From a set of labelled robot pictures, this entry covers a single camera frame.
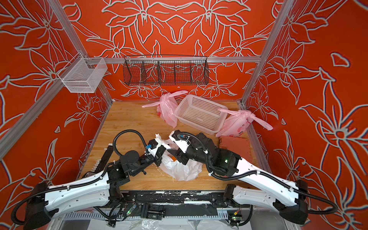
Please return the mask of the white plastic bag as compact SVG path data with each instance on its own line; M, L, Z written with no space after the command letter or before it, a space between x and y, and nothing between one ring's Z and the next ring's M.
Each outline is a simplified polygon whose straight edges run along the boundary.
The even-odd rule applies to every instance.
M202 172L203 163L188 160L184 165L178 159L173 158L173 154L165 150L158 167L177 181L192 181Z

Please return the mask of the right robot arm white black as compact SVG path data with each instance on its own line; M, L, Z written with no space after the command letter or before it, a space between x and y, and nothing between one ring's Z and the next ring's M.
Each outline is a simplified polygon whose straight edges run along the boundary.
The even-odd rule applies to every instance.
M189 160L200 162L215 179L239 180L262 190L273 198L271 206L279 215L292 223L303 225L309 214L329 215L338 210L334 202L308 193L305 181L292 182L274 176L240 155L218 148L203 133L194 135L176 130L169 138L179 147L173 155L180 163L187 164Z

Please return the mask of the red plastic tool case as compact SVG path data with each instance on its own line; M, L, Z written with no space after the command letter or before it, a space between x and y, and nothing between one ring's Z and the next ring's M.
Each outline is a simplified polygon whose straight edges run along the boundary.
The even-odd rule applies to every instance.
M249 162L254 160L248 139L221 136L219 138L219 147L230 150Z

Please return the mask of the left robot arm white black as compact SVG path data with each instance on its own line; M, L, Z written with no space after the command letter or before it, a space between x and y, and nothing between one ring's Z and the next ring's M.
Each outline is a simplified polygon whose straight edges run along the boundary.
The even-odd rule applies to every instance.
M121 154L117 140L126 133L135 133L145 148L144 155L130 150ZM37 184L29 197L15 205L11 212L14 224L25 230L34 230L47 225L53 218L72 211L86 208L98 210L106 205L119 206L122 202L120 187L130 181L130 177L143 173L152 164L159 166L163 154L171 147L159 135L146 142L142 134L133 129L119 132L112 143L113 151L119 156L118 162L107 163L104 169L92 176L57 186Z

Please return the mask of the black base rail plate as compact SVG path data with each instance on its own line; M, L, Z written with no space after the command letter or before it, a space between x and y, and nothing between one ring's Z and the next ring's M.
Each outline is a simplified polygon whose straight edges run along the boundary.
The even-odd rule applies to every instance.
M238 223L252 216L254 208L237 204L223 191L122 191L118 200L96 206L95 210L113 221L140 217L223 219Z

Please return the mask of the pink printed plastic bag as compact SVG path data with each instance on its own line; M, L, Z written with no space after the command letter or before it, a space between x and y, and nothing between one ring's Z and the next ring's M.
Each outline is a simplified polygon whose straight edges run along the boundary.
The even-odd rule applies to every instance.
M225 119L220 131L216 133L216 137L239 137L244 133L253 121L260 124L266 130L272 130L273 127L262 119L256 117L249 110L232 111L227 109L219 109L220 112L229 114L230 116Z

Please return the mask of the white perforated plastic basket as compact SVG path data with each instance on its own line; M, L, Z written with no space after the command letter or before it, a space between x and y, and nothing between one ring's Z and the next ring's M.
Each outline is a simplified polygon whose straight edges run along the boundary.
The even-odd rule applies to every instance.
M228 108L195 95L187 95L177 106L174 115L183 124L210 135L218 133L227 117Z

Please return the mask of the plain pink plastic bag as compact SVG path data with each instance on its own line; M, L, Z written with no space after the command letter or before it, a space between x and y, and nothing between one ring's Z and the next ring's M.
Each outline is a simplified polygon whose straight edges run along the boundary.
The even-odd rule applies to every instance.
M143 105L142 108L156 106L158 116L169 126L175 128L178 121L178 118L174 115L174 112L178 107L175 97L186 93L188 93L188 91L182 90L174 93L163 94L159 101Z

